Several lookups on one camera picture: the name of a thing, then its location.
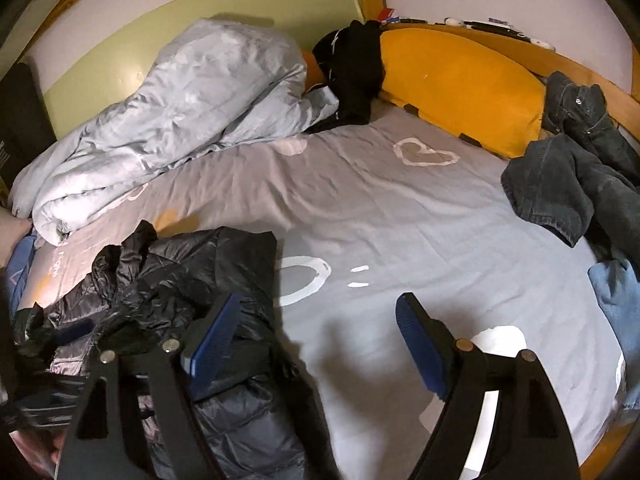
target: white heart pattern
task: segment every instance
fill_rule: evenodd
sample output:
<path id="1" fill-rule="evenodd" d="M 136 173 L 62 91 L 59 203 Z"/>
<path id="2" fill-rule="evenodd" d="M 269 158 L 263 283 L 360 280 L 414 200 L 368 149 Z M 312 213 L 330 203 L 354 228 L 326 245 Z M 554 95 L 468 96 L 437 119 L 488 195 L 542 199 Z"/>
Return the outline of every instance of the white heart pattern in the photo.
<path id="1" fill-rule="evenodd" d="M 405 144 L 416 144 L 417 146 L 420 147 L 420 150 L 418 151 L 418 153 L 422 153 L 423 155 L 432 155 L 437 153 L 439 155 L 448 156 L 449 158 L 447 160 L 441 160 L 438 162 L 423 162 L 421 160 L 419 160 L 418 162 L 414 162 L 404 156 L 404 151 L 402 150 L 402 147 Z M 426 166 L 448 166 L 449 164 L 455 164 L 457 161 L 460 160 L 459 155 L 453 152 L 448 152 L 447 150 L 434 150 L 433 148 L 430 148 L 429 146 L 427 146 L 420 139 L 416 139 L 415 137 L 409 137 L 408 139 L 403 139 L 403 140 L 400 140 L 399 142 L 396 142 L 394 144 L 394 153 L 396 154 L 397 158 L 402 160 L 403 164 L 406 164 L 408 166 L 420 166 L 421 168 L 424 168 Z"/>

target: blue cloth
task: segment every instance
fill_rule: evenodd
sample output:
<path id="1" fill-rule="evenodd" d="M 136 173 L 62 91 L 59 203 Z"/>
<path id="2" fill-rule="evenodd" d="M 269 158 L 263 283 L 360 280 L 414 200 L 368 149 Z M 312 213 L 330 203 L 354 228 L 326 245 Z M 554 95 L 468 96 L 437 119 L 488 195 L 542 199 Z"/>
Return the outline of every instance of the blue cloth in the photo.
<path id="1" fill-rule="evenodd" d="M 622 251 L 613 248 L 611 254 L 614 260 L 589 269 L 589 279 L 625 357 L 624 406 L 636 410 L 640 408 L 640 273 Z"/>
<path id="2" fill-rule="evenodd" d="M 27 286 L 27 277 L 36 252 L 35 243 L 36 234 L 34 230 L 31 230 L 31 233 L 16 245 L 4 271 L 5 293 L 9 304 L 9 316 L 12 321 L 20 305 L 24 289 Z"/>

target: light blue cloth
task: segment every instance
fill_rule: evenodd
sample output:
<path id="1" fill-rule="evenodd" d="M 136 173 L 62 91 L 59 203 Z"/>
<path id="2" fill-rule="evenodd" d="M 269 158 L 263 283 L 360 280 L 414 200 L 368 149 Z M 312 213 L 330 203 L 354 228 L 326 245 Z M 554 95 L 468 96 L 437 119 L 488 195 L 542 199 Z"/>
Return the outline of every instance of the light blue cloth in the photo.
<path id="1" fill-rule="evenodd" d="M 613 248 L 611 254 L 613 260 L 589 269 L 589 279 L 625 357 L 624 407 L 637 410 L 640 409 L 640 274 L 622 251 Z"/>
<path id="2" fill-rule="evenodd" d="M 22 294 L 27 286 L 27 277 L 36 253 L 35 242 L 36 233 L 32 229 L 28 235 L 18 242 L 6 266 L 4 293 L 7 296 L 11 320 L 14 320 L 15 311 L 18 310 Z"/>
<path id="3" fill-rule="evenodd" d="M 53 144 L 15 178 L 12 213 L 50 244 L 186 162 L 291 137 L 331 115 L 328 87 L 305 91 L 296 42 L 271 28 L 198 20 L 164 47 L 140 88 Z"/>

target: white wall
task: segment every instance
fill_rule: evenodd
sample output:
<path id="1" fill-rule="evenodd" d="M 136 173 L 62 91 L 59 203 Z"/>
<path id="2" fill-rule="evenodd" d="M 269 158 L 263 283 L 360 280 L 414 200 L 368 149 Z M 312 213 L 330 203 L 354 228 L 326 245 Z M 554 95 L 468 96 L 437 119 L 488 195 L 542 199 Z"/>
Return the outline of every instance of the white wall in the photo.
<path id="1" fill-rule="evenodd" d="M 631 90 L 632 44 L 604 0 L 386 0 L 398 16 L 442 22 L 505 20 Z"/>

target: metal bolt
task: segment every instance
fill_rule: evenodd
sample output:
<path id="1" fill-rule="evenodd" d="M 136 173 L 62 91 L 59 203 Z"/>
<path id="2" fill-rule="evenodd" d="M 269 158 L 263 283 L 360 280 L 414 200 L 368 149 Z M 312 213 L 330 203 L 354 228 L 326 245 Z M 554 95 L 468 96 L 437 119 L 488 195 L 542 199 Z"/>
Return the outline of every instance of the metal bolt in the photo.
<path id="1" fill-rule="evenodd" d="M 529 363 L 532 363 L 538 358 L 538 356 L 535 355 L 531 350 L 525 349 L 525 350 L 522 351 L 522 358 L 525 361 L 528 361 Z"/>
<path id="2" fill-rule="evenodd" d="M 113 350 L 105 350 L 100 354 L 100 362 L 103 364 L 111 363 L 115 358 L 116 352 L 114 352 Z"/>
<path id="3" fill-rule="evenodd" d="M 469 339 L 458 339 L 456 341 L 456 348 L 461 352 L 471 352 L 474 349 L 474 344 Z"/>
<path id="4" fill-rule="evenodd" d="M 180 341 L 178 341 L 177 339 L 167 339 L 164 343 L 162 343 L 162 350 L 164 350 L 168 354 L 177 351 L 177 349 L 179 348 Z"/>

